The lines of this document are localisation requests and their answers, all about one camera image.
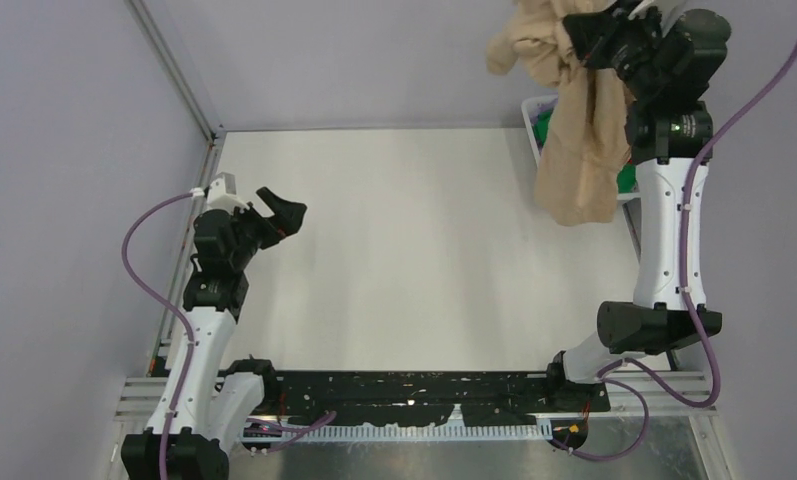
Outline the beige t shirt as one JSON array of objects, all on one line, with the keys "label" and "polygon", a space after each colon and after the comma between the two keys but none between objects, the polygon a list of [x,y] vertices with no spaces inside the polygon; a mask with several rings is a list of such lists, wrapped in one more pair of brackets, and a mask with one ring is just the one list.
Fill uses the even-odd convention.
[{"label": "beige t shirt", "polygon": [[589,70],[563,27],[569,14],[593,13],[605,1],[524,0],[487,43],[488,72],[521,65],[558,103],[540,154],[534,198],[562,226],[609,223],[617,209],[617,176],[630,158],[625,120],[632,96],[610,70]]}]

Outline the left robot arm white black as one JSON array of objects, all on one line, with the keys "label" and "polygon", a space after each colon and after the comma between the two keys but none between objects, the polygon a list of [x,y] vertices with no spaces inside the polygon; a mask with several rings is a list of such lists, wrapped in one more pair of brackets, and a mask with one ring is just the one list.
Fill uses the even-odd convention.
[{"label": "left robot arm white black", "polygon": [[142,280],[128,258],[144,213],[124,237],[122,263],[131,279],[182,325],[184,339],[175,352],[160,401],[140,433],[128,434],[121,461],[131,479],[226,479],[230,451],[247,416],[272,412],[281,389],[267,360],[221,360],[238,325],[249,283],[245,269],[260,250],[299,232],[307,207],[262,187],[257,196],[270,209],[261,215],[225,187],[194,188],[151,208],[156,213],[183,200],[205,199],[207,208],[193,222],[192,273],[175,306]]}]

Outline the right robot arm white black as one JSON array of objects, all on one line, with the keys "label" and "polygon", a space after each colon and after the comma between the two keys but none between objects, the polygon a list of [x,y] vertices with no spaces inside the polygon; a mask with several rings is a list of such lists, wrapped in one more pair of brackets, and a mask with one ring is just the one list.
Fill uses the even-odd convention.
[{"label": "right robot arm white black", "polygon": [[631,91],[625,133],[641,201],[639,273],[629,302],[606,301],[595,333],[558,353],[545,397],[570,410],[611,370],[706,341],[722,328],[700,277],[702,192],[715,129],[703,102],[732,29],[706,9],[617,1],[562,21],[576,57]]}]

